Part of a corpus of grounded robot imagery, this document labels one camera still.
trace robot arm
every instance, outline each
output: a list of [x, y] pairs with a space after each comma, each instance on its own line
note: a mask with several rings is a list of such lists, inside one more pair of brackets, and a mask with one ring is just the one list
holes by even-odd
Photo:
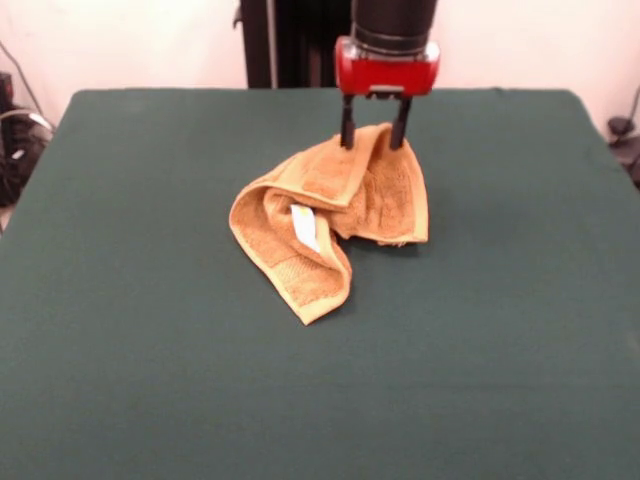
[[352, 29], [336, 43], [336, 80], [343, 93], [341, 145], [353, 147], [353, 99], [400, 100], [391, 148], [402, 146], [411, 101], [428, 94], [440, 49], [429, 42], [437, 0], [353, 0]]

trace towel label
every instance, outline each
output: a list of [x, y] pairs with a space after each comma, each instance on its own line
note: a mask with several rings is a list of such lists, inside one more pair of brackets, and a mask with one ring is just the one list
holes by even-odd
[[320, 253], [320, 245], [316, 239], [316, 216], [313, 210], [304, 205], [291, 204], [291, 216], [293, 217], [293, 229], [300, 243], [306, 245], [314, 252]]

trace black cylinder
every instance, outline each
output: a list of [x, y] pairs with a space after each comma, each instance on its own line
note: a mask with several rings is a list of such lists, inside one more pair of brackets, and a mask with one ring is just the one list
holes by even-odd
[[383, 55], [412, 55], [429, 40], [437, 0], [353, 0], [353, 36]]

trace green table cover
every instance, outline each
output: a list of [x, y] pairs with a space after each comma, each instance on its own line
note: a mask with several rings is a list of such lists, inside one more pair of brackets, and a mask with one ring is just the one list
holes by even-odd
[[339, 112], [74, 97], [0, 242], [1, 479], [640, 478], [640, 197], [580, 101], [417, 101], [430, 242], [348, 242], [351, 296], [305, 328], [227, 218]]

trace crumpled towel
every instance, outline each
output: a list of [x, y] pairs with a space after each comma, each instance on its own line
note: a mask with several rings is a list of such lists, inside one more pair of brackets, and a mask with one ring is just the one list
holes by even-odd
[[393, 246], [428, 239], [422, 170], [408, 141], [389, 148], [390, 135], [388, 123], [359, 128], [351, 150], [336, 135], [247, 185], [231, 208], [236, 240], [305, 325], [349, 296], [336, 235]]

